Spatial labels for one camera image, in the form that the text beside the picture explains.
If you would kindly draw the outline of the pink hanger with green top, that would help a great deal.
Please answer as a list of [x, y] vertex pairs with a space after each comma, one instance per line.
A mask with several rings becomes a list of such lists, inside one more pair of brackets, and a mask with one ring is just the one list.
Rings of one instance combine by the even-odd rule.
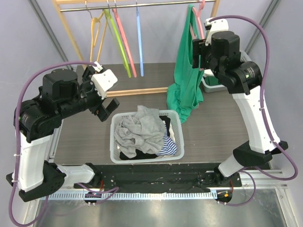
[[190, 24], [190, 33], [192, 36], [192, 47], [193, 47], [193, 61], [192, 61], [192, 67], [198, 67], [199, 66], [199, 62], [198, 62], [198, 48], [199, 48], [199, 40], [204, 40], [205, 36], [204, 36], [204, 31], [203, 31], [203, 26], [201, 23], [201, 19], [200, 19], [200, 15], [201, 15], [201, 11], [203, 10], [205, 6], [205, 0], [203, 0], [200, 5], [199, 5], [199, 9], [196, 10], [195, 7], [191, 7], [191, 11], [193, 12], [195, 19], [198, 23], [198, 27], [199, 27], [199, 33], [198, 35], [195, 34], [193, 26]]

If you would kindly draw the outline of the grey tank top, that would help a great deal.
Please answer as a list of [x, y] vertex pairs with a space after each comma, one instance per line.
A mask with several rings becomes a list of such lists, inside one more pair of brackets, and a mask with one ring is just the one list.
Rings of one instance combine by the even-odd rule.
[[133, 157], [136, 148], [143, 152], [160, 151], [165, 132], [159, 109], [139, 105], [133, 116], [124, 117], [117, 123], [114, 137], [122, 151]]

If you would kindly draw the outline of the green tank top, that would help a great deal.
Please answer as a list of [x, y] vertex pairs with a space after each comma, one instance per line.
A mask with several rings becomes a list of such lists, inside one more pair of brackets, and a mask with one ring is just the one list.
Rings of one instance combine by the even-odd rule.
[[174, 69], [174, 83], [167, 90], [167, 107], [178, 113], [182, 123], [188, 119], [191, 112], [197, 109], [199, 103], [204, 100], [199, 87], [204, 70], [192, 68], [192, 40], [201, 37], [195, 12], [195, 7], [192, 4], [188, 5]]

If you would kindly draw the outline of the black tank top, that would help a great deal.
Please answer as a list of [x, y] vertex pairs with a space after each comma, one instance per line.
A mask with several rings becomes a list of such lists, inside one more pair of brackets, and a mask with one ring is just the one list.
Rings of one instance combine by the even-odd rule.
[[[166, 126], [169, 126], [170, 124], [172, 124], [171, 123], [171, 119], [168, 117], [168, 116], [165, 116], [165, 115], [161, 115], [161, 116], [159, 116], [159, 118], [162, 120], [162, 122], [163, 122], [163, 124], [164, 124], [164, 126], [165, 126], [165, 129], [166, 129]], [[158, 152], [154, 152], [153, 150], [151, 150], [151, 149], [149, 149], [148, 151], [146, 151], [146, 152], [143, 152], [143, 153], [148, 153], [148, 154], [156, 154], [156, 153], [158, 153]]]

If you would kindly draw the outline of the blue hanger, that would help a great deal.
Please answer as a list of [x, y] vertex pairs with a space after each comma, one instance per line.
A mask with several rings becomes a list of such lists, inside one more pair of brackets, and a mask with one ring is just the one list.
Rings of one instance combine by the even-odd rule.
[[141, 34], [141, 23], [138, 2], [136, 1], [136, 23], [137, 23], [137, 37], [139, 47], [139, 60], [140, 60], [140, 75], [144, 76], [144, 63], [143, 63], [143, 47], [142, 47], [142, 34]]

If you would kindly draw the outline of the blue white striped tank top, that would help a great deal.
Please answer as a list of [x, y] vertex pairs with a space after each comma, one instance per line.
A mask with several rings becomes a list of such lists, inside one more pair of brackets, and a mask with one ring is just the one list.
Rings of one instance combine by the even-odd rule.
[[169, 156], [177, 153], [176, 143], [168, 136], [163, 138], [164, 145], [160, 152], [156, 153], [157, 156]]

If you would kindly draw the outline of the yellow velvet hanger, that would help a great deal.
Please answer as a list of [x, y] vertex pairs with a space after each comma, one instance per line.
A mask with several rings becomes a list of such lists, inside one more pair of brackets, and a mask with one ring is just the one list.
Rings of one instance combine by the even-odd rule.
[[[90, 17], [91, 17], [91, 27], [90, 27], [91, 45], [90, 45], [89, 59], [90, 59], [90, 61], [93, 61], [94, 48], [96, 47], [96, 44], [97, 44], [97, 41], [98, 41], [98, 37], [99, 37], [100, 29], [101, 29], [101, 19], [103, 17], [105, 17], [105, 11], [103, 10], [102, 13], [99, 15], [99, 17], [92, 17], [92, 14], [88, 10], [88, 7], [87, 7], [87, 1], [85, 1], [85, 7], [86, 7], [86, 11], [89, 12]], [[102, 37], [101, 37], [101, 40], [100, 40], [100, 45], [99, 45], [99, 48], [98, 48], [98, 54], [97, 54], [97, 58], [96, 58], [97, 61], [99, 61], [100, 56], [101, 56], [106, 30], [107, 30], [107, 22], [105, 22]]]

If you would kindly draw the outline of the lime green hanger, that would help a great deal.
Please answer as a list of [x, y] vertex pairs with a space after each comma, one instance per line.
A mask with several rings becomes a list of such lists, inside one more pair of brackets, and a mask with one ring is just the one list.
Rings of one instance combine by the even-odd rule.
[[122, 44], [122, 41], [121, 41], [121, 38], [120, 38], [120, 34], [118, 32], [116, 24], [115, 24], [115, 22], [114, 22], [114, 20], [113, 20], [113, 18], [111, 16], [111, 14], [110, 14], [109, 1], [106, 0], [106, 2], [107, 2], [108, 9], [105, 10], [105, 16], [106, 16], [106, 19], [109, 19], [110, 24], [111, 24], [111, 26], [113, 28], [113, 31], [111, 32], [111, 34], [112, 34], [112, 36], [114, 38], [114, 42], [115, 42], [115, 44], [117, 46], [117, 49], [118, 49], [118, 51], [120, 53], [120, 57], [121, 57], [121, 59], [123, 61], [123, 66], [124, 66], [124, 68], [125, 68], [125, 70], [127, 72], [127, 75], [128, 75], [129, 78], [131, 78], [132, 74], [131, 74], [131, 70], [130, 70], [130, 67], [129, 67], [129, 64], [128, 64], [128, 61], [127, 61], [127, 57], [126, 57], [125, 51], [124, 51], [124, 46]]

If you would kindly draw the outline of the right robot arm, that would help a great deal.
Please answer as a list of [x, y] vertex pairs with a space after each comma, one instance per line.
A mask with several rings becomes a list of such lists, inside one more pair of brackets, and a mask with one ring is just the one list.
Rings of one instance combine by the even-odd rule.
[[260, 105], [262, 74], [252, 61], [242, 61], [240, 38], [232, 31], [220, 31], [205, 39], [193, 40], [193, 68], [210, 69], [235, 100], [244, 120], [249, 140], [214, 169], [214, 182], [226, 186], [245, 167], [263, 166], [280, 150], [273, 144], [264, 125]]

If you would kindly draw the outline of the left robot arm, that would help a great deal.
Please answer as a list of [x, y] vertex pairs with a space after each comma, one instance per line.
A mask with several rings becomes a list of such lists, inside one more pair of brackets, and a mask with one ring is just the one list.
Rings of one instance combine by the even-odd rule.
[[81, 82], [76, 72], [56, 69], [44, 75], [38, 96], [22, 102], [17, 186], [24, 202], [51, 195], [63, 186], [83, 183], [95, 189], [100, 185], [101, 172], [92, 163], [62, 166], [48, 162], [45, 155], [64, 119], [88, 110], [101, 121], [107, 120], [119, 102], [113, 99], [108, 106], [103, 102], [117, 82], [110, 69], [88, 66]]

